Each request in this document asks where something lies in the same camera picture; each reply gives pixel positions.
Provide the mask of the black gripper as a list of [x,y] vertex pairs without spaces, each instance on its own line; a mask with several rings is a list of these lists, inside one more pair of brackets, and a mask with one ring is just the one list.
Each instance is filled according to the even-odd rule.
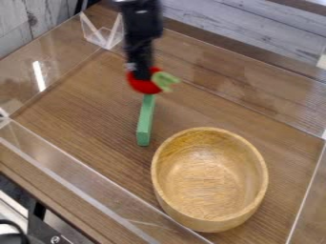
[[163,34],[160,0],[116,0],[124,27],[125,68],[136,80],[151,77],[151,44]]

